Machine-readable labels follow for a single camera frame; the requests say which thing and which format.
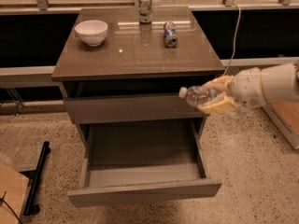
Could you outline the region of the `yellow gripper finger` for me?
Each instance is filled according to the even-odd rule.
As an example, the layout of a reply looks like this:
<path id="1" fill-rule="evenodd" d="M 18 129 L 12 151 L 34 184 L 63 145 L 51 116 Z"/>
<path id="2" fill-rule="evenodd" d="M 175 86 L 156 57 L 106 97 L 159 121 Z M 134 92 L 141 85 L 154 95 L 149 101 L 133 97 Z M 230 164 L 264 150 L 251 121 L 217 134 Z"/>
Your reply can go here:
<path id="1" fill-rule="evenodd" d="M 198 107 L 199 110 L 206 114 L 212 113 L 229 113 L 237 109 L 238 103 L 231 96 L 228 96 L 225 92 L 219 94 Z"/>
<path id="2" fill-rule="evenodd" d="M 228 92 L 233 76 L 221 76 L 214 78 L 203 85 L 206 89 L 213 89 L 217 92 Z"/>

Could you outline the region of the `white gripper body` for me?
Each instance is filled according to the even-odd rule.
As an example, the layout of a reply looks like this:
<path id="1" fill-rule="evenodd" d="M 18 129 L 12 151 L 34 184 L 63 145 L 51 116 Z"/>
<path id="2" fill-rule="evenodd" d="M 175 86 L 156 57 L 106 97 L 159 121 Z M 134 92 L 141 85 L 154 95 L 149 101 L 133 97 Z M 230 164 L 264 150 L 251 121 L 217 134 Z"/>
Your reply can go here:
<path id="1" fill-rule="evenodd" d="M 242 70 L 234 76 L 229 87 L 231 96 L 247 109 L 266 104 L 263 95 L 262 70 L 259 68 Z"/>

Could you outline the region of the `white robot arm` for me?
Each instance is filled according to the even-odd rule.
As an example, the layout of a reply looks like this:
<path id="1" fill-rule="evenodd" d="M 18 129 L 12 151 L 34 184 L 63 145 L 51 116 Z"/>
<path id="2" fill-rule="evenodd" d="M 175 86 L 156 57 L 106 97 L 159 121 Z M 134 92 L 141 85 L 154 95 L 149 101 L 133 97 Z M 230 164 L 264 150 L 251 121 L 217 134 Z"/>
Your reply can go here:
<path id="1" fill-rule="evenodd" d="M 299 71 L 296 63 L 250 68 L 234 76 L 215 78 L 204 85 L 218 92 L 198 106 L 206 114 L 240 112 L 273 101 L 299 101 Z"/>

